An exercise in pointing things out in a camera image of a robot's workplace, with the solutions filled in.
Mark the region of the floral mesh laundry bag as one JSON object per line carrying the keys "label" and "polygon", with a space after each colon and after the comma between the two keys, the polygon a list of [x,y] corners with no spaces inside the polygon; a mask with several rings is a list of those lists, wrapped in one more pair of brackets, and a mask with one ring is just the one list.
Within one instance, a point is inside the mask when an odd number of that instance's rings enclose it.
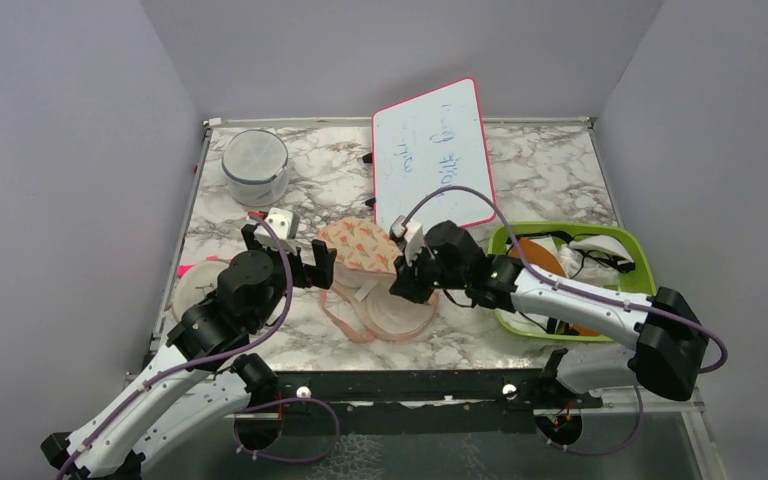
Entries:
{"label": "floral mesh laundry bag", "polygon": [[[336,251],[333,283],[319,292],[319,306],[349,341],[404,342],[432,323],[437,294],[415,304],[389,292],[400,251],[380,226],[369,219],[344,217],[322,228],[317,238]],[[329,310],[331,294],[351,307],[360,322],[358,329]]]}

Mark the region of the orange bra with black straps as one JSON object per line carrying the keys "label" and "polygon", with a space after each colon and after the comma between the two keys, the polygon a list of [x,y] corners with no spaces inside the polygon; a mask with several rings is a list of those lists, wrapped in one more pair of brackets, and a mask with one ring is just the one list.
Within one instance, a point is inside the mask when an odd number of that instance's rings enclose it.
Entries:
{"label": "orange bra with black straps", "polygon": [[[562,274],[591,284],[607,285],[613,274],[593,258],[562,245],[552,236],[519,237],[526,259],[550,274]],[[592,329],[569,324],[555,317],[497,311],[502,326],[514,335],[543,340],[598,343],[606,340]]]}

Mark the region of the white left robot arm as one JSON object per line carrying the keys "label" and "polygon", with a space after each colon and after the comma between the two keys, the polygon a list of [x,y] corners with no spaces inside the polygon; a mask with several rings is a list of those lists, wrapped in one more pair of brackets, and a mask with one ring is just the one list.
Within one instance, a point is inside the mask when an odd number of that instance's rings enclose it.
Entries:
{"label": "white left robot arm", "polygon": [[277,401],[278,377],[253,350],[286,320],[295,289],[332,286],[337,252],[314,240],[306,264],[281,227],[242,233],[245,251],[179,279],[194,297],[138,376],[84,426],[43,441],[58,478],[138,479],[207,421]]}

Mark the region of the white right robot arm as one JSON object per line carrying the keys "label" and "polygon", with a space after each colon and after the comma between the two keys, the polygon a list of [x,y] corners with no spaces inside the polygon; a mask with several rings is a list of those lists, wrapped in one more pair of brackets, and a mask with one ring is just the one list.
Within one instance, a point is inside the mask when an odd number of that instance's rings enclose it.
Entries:
{"label": "white right robot arm", "polygon": [[545,404],[560,407],[620,386],[673,401],[692,396],[710,335],[678,292],[612,291],[552,274],[517,254],[487,254],[451,221],[423,231],[399,219],[389,235],[401,252],[389,288],[395,296],[421,304],[437,290],[461,290],[471,307],[551,317],[611,339],[599,348],[554,351],[535,388]]}

